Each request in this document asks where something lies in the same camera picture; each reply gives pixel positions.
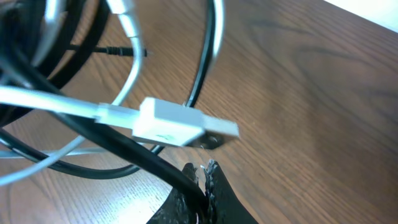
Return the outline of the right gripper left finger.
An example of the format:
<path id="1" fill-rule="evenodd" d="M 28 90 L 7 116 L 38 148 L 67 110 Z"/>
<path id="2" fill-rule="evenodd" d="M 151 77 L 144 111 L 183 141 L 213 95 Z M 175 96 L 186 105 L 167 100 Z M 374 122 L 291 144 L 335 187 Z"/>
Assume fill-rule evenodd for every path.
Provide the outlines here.
<path id="1" fill-rule="evenodd" d="M 173 188 L 164 203 L 151 216 L 147 224 L 196 224 L 205 223 L 200 203 Z"/>

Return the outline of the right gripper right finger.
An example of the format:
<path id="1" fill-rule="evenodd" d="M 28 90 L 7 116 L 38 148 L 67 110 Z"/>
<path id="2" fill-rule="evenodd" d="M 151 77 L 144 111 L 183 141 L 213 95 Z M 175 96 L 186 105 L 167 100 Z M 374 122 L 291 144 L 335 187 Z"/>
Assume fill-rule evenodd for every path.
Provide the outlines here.
<path id="1" fill-rule="evenodd" d="M 208 162 L 205 173 L 205 194 L 209 201 L 209 223 L 216 224 L 257 224 L 237 198 L 221 166 L 215 160 Z"/>

